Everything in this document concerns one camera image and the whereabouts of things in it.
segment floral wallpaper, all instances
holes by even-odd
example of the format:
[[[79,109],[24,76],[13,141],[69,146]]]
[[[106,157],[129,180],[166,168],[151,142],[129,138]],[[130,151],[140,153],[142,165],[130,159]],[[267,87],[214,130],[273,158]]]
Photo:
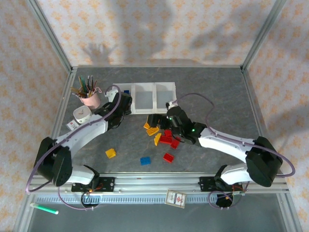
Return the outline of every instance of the floral wallpaper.
[[[38,0],[78,65],[240,65],[275,0]]]
[[[288,0],[249,74],[264,133],[295,165],[287,178],[303,231],[309,231],[309,5]],[[283,168],[290,172],[288,165]]]
[[[0,231],[13,229],[66,77],[26,1],[0,1]]]

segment gray marble surface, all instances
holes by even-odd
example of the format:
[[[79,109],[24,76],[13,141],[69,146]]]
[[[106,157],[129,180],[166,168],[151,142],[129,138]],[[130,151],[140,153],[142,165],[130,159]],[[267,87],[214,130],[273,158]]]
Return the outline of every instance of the gray marble surface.
[[[78,76],[93,75],[97,86],[105,90],[113,83],[175,82],[176,95],[189,92],[209,97],[216,109],[210,116],[210,124],[216,130],[245,138],[257,138],[258,131],[250,102],[238,68],[78,68],[74,87],[79,87]],[[106,99],[100,96],[101,104]],[[80,100],[71,95],[65,112],[61,133],[69,132],[66,124],[74,119],[74,109]],[[192,121],[205,122],[205,114],[211,105],[198,96],[188,96],[179,106]],[[224,164],[240,161],[225,153],[180,144],[176,150],[169,145],[154,145],[154,136],[148,136],[143,128],[147,115],[128,115],[119,128],[98,136],[84,146],[74,157],[73,163],[89,165],[98,172],[209,172],[215,173]],[[117,155],[108,159],[105,151],[114,148]],[[173,163],[163,160],[168,152],[175,156]],[[149,156],[151,164],[140,165],[140,158]]]

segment pink cup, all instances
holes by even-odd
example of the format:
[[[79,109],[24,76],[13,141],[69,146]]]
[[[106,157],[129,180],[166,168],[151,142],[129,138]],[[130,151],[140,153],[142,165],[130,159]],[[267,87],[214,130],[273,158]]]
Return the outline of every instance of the pink cup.
[[[99,87],[96,87],[95,90],[98,91],[98,93],[102,93]],[[95,93],[90,98],[80,98],[80,100],[82,103],[84,103],[84,105],[88,106],[90,110],[97,109],[101,104],[98,93]]]

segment white compartment tray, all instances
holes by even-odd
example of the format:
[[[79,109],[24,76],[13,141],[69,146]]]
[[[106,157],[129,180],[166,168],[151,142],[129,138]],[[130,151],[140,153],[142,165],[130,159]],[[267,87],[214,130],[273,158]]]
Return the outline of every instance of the white compartment tray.
[[[119,83],[132,96],[131,111],[137,114],[166,114],[165,103],[176,100],[175,82]]]

